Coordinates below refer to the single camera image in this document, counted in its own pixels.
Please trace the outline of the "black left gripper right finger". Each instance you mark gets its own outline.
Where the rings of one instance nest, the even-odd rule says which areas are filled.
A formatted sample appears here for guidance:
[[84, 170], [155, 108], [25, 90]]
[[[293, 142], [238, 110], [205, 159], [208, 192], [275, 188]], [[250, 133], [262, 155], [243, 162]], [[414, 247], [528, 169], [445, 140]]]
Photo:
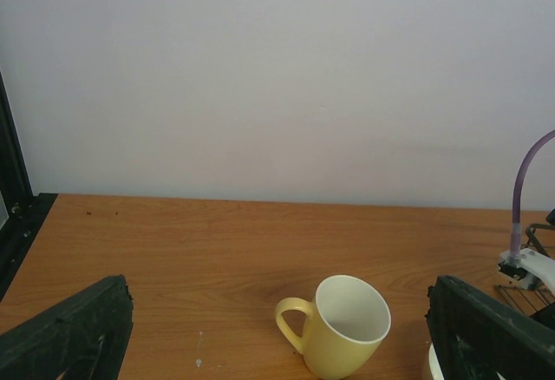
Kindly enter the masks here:
[[437, 278], [428, 298], [445, 379], [554, 378], [554, 304], [527, 316], [450, 275]]

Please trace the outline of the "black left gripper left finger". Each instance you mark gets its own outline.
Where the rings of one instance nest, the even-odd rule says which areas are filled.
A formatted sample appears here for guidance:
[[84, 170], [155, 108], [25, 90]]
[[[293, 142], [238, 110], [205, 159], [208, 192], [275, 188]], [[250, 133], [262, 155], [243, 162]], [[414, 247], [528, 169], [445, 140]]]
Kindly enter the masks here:
[[124, 276], [108, 276], [1, 335], [2, 379], [116, 379], [133, 329]]

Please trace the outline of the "cream ceramic bowl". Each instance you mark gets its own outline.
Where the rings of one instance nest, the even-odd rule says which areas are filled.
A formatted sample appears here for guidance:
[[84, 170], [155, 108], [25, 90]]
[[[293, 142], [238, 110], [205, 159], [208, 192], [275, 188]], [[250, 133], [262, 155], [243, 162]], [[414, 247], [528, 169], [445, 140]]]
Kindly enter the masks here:
[[436, 355], [433, 344], [429, 345], [428, 354], [424, 360], [423, 369], [422, 369], [422, 379], [423, 380], [444, 380], [444, 376], [441, 371], [439, 360]]

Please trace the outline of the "yellow ceramic mug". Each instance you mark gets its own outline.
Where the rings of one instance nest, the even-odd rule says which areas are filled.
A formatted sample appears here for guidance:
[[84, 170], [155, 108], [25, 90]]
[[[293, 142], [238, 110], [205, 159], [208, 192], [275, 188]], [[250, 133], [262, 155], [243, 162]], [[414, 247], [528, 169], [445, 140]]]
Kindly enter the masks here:
[[320, 379], [344, 379], [355, 373], [375, 353], [392, 325], [382, 294], [350, 275], [327, 277], [311, 301], [280, 300], [274, 317], [285, 339]]

